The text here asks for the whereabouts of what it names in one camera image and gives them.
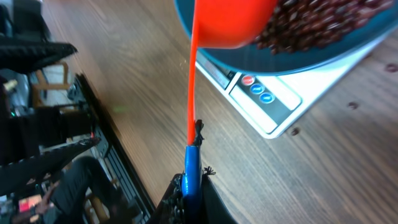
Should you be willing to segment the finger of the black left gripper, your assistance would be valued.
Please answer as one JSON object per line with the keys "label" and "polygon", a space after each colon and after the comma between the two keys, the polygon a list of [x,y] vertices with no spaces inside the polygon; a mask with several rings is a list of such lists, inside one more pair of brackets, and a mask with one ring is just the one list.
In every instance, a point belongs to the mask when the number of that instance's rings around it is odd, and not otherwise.
{"label": "finger of the black left gripper", "polygon": [[23,189],[30,179],[39,180],[47,173],[57,172],[75,156],[96,146],[100,141],[99,137],[82,139],[38,156],[1,166],[1,196]]}
{"label": "finger of the black left gripper", "polygon": [[1,42],[1,69],[30,73],[77,52],[69,43]]}

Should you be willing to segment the red measuring scoop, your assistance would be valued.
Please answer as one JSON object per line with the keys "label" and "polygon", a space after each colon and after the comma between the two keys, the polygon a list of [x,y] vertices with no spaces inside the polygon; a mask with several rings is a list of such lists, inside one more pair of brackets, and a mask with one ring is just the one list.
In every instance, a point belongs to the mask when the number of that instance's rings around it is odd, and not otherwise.
{"label": "red measuring scoop", "polygon": [[271,18],[276,1],[197,0],[193,2],[187,95],[187,146],[182,198],[185,221],[196,223],[202,204],[200,146],[202,120],[195,119],[195,62],[199,47],[236,49],[252,42]]}

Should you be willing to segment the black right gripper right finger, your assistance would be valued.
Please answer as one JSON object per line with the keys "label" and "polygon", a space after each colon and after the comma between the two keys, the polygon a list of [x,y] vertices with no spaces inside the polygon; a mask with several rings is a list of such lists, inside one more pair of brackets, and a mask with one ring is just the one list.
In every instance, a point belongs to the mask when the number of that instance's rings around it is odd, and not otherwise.
{"label": "black right gripper right finger", "polygon": [[215,189],[210,176],[216,172],[210,167],[205,167],[202,175],[202,203],[200,210],[200,223],[203,224],[237,224]]}

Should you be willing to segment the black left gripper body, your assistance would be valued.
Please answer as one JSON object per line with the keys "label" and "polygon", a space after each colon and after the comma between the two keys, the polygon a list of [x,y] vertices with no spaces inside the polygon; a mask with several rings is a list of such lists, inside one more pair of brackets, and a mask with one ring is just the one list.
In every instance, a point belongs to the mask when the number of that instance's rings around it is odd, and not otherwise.
{"label": "black left gripper body", "polygon": [[39,147],[56,146],[68,138],[92,132],[93,118],[86,111],[61,113],[39,108],[22,116],[1,110],[1,164],[40,154]]}

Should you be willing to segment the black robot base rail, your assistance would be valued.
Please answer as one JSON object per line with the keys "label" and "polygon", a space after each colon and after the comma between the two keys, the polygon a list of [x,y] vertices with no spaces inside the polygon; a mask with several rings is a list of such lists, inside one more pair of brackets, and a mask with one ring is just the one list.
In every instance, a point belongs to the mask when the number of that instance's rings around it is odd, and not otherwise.
{"label": "black robot base rail", "polygon": [[113,120],[83,74],[75,75],[68,98],[89,111],[94,119],[92,133],[101,139],[96,146],[97,152],[124,195],[137,206],[139,214],[133,222],[145,224],[154,211],[154,204],[118,138]]}

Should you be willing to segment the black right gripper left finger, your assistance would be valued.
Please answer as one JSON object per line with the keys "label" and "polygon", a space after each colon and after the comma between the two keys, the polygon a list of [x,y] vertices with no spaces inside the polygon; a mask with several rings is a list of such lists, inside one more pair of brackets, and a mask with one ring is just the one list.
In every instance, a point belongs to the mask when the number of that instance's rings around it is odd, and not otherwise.
{"label": "black right gripper left finger", "polygon": [[147,224],[184,224],[182,174],[175,174]]}

